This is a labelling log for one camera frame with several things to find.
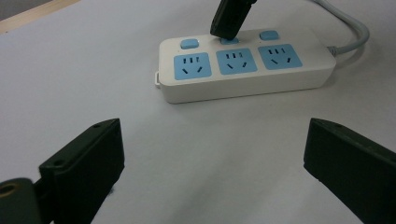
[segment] power cord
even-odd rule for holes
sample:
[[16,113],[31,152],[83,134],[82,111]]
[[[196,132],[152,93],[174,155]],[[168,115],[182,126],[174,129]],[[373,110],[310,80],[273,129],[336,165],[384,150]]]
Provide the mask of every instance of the power cord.
[[370,31],[366,25],[364,25],[362,22],[352,18],[351,16],[347,15],[345,12],[341,11],[340,9],[334,7],[326,0],[313,0],[313,1],[316,2],[317,4],[321,5],[322,7],[324,7],[326,10],[328,10],[330,13],[332,13],[335,17],[337,17],[341,21],[345,22],[347,25],[351,26],[353,29],[355,29],[358,32],[359,38],[356,42],[351,43],[346,46],[343,46],[343,47],[336,47],[336,46],[328,47],[332,56],[335,57],[338,54],[350,52],[354,49],[357,49],[357,48],[363,46],[367,42],[367,40],[370,37]]

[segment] white surface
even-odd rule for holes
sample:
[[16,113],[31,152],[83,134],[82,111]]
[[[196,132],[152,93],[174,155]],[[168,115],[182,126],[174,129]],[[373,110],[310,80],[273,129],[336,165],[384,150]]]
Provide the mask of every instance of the white surface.
[[[260,33],[264,30],[276,30],[280,38],[262,41]],[[270,92],[314,89],[324,84],[335,67],[335,59],[328,49],[320,44],[309,29],[304,27],[241,31],[237,38],[239,43],[232,45],[220,44],[219,38],[213,35],[164,40],[160,45],[158,80],[165,100],[178,104]],[[180,43],[185,39],[197,39],[200,46],[195,49],[181,49]],[[259,47],[275,45],[292,45],[303,65],[288,69],[267,69],[262,62]],[[248,49],[252,54],[253,63],[257,65],[257,70],[224,76],[220,72],[217,52],[233,49]],[[207,53],[211,76],[176,80],[174,58],[195,53]]]
[[[331,3],[371,29],[324,87],[169,105],[159,44],[209,32],[219,1],[84,0],[0,35],[0,179],[38,165],[95,122],[121,119],[126,168],[93,223],[360,223],[303,168],[312,117],[395,150],[396,2]],[[243,29],[310,27],[354,39],[310,1],[258,1]]]

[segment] screw hole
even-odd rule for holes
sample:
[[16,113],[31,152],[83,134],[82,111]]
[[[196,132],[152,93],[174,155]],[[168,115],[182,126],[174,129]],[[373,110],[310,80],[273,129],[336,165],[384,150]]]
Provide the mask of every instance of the screw hole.
[[63,160],[58,160],[58,161],[53,163],[54,166],[62,166],[63,164],[64,164]]
[[17,189],[16,184],[7,184],[4,186],[0,186],[0,198],[12,194],[16,189]]

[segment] power strip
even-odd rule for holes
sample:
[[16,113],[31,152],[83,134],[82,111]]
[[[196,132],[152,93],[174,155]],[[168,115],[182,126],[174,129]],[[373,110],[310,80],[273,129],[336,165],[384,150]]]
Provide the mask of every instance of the power strip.
[[155,84],[171,104],[322,86],[336,61],[309,29],[164,40]]

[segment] white power strip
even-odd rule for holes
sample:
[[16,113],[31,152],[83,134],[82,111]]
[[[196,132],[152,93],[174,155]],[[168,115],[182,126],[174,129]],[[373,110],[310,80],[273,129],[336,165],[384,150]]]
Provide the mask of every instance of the white power strip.
[[155,84],[171,104],[318,88],[335,59],[308,29],[164,40]]

